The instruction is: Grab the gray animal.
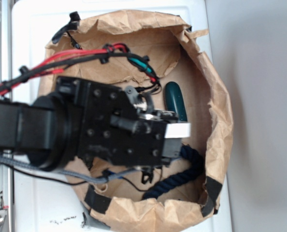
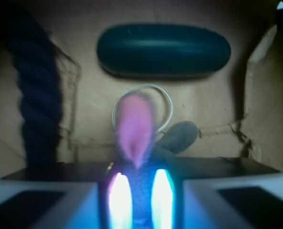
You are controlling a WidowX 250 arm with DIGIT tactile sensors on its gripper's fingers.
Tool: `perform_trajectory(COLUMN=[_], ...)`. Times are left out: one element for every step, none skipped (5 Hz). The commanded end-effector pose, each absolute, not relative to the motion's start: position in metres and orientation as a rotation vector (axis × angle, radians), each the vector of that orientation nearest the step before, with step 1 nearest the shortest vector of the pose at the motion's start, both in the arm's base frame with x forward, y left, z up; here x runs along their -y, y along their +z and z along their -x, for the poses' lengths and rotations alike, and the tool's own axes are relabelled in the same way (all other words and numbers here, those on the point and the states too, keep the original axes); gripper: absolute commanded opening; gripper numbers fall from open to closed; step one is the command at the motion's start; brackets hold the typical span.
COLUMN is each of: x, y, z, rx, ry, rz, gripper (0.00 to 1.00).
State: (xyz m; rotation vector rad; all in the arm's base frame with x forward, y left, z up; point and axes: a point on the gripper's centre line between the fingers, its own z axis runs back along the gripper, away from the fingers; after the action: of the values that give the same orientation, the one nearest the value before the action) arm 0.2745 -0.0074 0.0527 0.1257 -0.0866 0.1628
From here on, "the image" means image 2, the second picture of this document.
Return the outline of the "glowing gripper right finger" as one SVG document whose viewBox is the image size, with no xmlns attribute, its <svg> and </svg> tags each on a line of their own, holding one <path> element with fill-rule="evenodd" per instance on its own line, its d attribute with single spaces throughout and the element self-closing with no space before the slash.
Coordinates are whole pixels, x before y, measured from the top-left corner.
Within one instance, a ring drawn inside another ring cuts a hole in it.
<svg viewBox="0 0 283 229">
<path fill-rule="evenodd" d="M 198 181 L 175 182 L 159 169 L 152 187 L 152 222 L 155 229 L 251 229 L 217 191 Z"/>
</svg>

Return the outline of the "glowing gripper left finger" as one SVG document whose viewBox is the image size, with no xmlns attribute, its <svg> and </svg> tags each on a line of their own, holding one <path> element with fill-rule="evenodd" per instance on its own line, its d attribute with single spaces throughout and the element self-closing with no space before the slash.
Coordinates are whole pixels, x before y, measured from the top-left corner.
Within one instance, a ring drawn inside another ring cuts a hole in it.
<svg viewBox="0 0 283 229">
<path fill-rule="evenodd" d="M 33 229 L 130 229 L 132 198 L 121 173 L 103 181 L 45 181 L 36 190 L 61 197 L 36 220 Z"/>
</svg>

